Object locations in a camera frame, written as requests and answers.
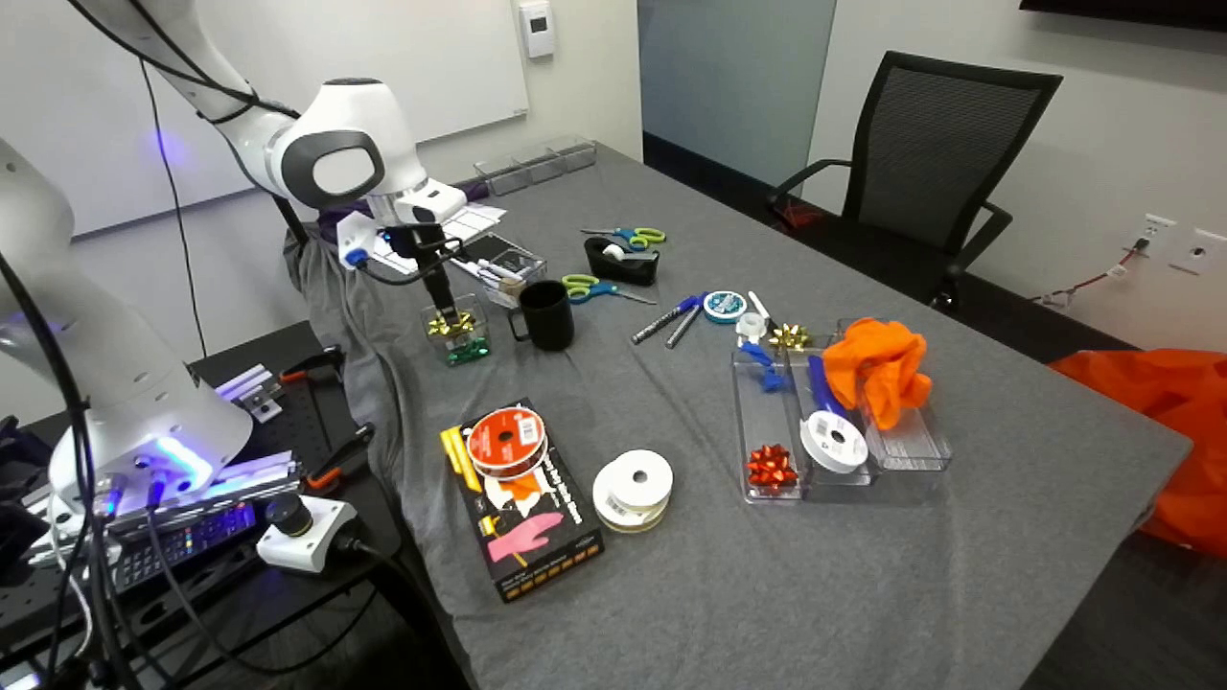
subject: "white tape roll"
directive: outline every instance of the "white tape roll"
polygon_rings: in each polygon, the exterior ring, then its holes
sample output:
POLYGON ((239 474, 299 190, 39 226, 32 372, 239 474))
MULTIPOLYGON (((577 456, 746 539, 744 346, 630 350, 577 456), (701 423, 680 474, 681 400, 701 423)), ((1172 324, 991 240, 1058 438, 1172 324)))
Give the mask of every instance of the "white tape roll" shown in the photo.
POLYGON ((648 449, 613 456, 589 484, 589 501, 608 531, 648 531, 663 521, 674 469, 648 449))
POLYGON ((851 474, 869 460, 867 434, 829 411, 816 411, 801 423, 801 443, 809 460, 833 474, 851 474))

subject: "orange fabric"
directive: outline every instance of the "orange fabric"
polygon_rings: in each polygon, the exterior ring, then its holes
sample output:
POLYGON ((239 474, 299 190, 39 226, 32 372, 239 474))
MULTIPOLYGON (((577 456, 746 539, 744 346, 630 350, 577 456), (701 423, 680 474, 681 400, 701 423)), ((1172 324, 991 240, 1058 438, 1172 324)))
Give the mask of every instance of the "orange fabric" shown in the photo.
POLYGON ((924 336, 899 322, 851 322, 842 342, 820 354, 829 388, 848 411, 867 411, 869 426, 892 429, 910 405, 924 405, 930 378, 920 372, 924 336))
POLYGON ((1227 554, 1227 356, 1223 354, 1072 354, 1069 378, 1191 438, 1144 531, 1227 554))

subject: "black office chair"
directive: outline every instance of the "black office chair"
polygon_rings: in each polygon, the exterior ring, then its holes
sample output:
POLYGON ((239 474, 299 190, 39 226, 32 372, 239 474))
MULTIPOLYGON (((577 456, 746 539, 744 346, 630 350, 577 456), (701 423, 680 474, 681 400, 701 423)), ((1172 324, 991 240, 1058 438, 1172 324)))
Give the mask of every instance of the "black office chair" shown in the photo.
POLYGON ((769 190, 765 212, 798 234, 804 203, 795 198, 795 188, 820 167, 851 165, 842 216, 829 216, 798 236, 953 310, 957 277, 1013 222, 990 203, 990 190, 1058 83, 1062 78, 1052 74, 884 52, 853 127, 851 159, 804 165, 769 190))

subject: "black cup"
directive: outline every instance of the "black cup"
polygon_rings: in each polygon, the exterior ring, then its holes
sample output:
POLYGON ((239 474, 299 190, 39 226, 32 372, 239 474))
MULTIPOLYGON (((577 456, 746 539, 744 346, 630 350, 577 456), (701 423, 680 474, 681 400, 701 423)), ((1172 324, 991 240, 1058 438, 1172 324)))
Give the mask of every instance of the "black cup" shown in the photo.
POLYGON ((575 322, 572 322, 572 297, 566 288, 559 281, 535 281, 520 291, 516 297, 524 328, 516 332, 516 318, 510 314, 510 332, 516 342, 533 342, 544 354, 559 354, 575 342, 575 322))

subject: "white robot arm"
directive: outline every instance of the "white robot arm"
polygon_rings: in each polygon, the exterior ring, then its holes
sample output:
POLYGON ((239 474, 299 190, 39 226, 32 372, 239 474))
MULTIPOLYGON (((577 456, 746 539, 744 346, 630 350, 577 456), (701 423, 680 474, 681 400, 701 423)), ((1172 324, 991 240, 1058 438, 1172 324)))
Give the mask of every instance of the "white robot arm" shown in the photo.
MULTIPOLYGON (((212 47, 194 0, 67 0, 107 38, 161 69, 161 78, 228 143, 246 176, 303 205, 351 212, 365 236, 389 226, 433 226, 464 205, 464 190, 430 180, 412 135, 378 79, 328 79, 303 113, 263 103, 212 47)), ((125 305, 95 291, 67 255, 72 216, 9 143, 0 143, 0 254, 52 318, 95 442, 98 492, 144 469, 158 484, 205 484, 249 438, 249 419, 194 388, 165 342, 125 305)), ((423 250, 416 273, 439 310, 439 259, 423 250)), ((0 346, 47 372, 32 328, 0 288, 0 346)), ((52 451, 51 479, 72 498, 72 438, 52 451)))
POLYGON ((246 176, 318 212, 365 203, 378 226, 430 212, 446 222, 464 190, 438 185, 395 93, 378 79, 328 79, 303 113, 263 103, 202 35, 194 0, 67 0, 107 38, 149 60, 217 135, 246 176))
MULTIPOLYGON (((98 492, 111 492, 111 479, 198 492, 240 451, 254 419, 198 388, 139 314, 83 281, 67 236, 72 212, 64 195, 0 136, 0 254, 47 314, 83 392, 98 492)), ((52 378, 25 314, 2 285, 0 318, 0 346, 52 378)), ((52 449, 51 488, 67 501, 78 498, 72 434, 52 449)))

